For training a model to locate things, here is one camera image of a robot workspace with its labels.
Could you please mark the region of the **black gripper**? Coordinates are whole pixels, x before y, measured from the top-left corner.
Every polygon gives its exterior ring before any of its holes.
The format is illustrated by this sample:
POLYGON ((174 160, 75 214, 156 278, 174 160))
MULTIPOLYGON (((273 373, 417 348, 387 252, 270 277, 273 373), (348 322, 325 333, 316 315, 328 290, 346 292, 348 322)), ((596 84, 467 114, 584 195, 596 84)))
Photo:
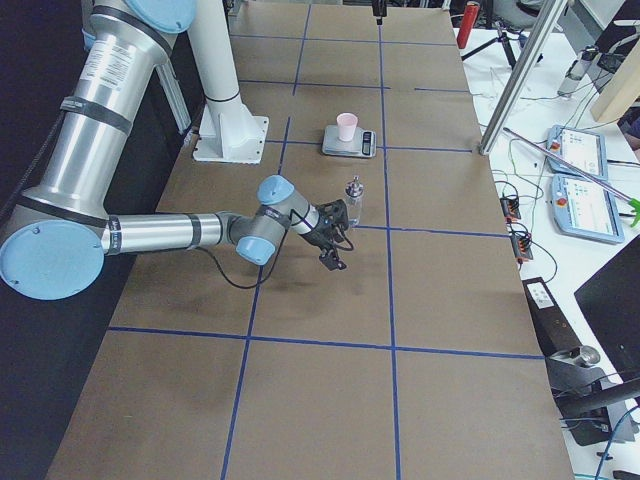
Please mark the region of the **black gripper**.
POLYGON ((340 258, 337 249, 346 250, 341 243, 348 242, 345 232, 349 228, 347 206, 342 199, 315 205, 318 221, 307 233, 307 242, 321 250, 320 262, 329 271, 342 271, 347 264, 340 258))

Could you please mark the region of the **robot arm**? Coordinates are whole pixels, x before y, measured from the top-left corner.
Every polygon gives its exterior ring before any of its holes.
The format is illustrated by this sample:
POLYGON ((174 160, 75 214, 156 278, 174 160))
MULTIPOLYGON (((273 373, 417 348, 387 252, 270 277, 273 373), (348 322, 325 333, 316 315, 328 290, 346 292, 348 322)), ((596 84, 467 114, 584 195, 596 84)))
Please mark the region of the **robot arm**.
POLYGON ((231 245, 244 260, 273 266, 296 233, 330 270, 351 250, 344 202, 315 204, 280 175, 258 187, 257 211, 244 216, 160 213, 166 168, 134 167, 126 145, 148 91, 163 94, 176 126, 191 126, 172 65, 186 35, 204 93, 196 157, 256 164, 269 121, 253 115, 239 89, 224 5, 219 1, 87 1, 88 52, 44 151, 38 184, 18 189, 1 229, 1 277, 19 294, 61 300, 89 288, 110 256, 231 245))

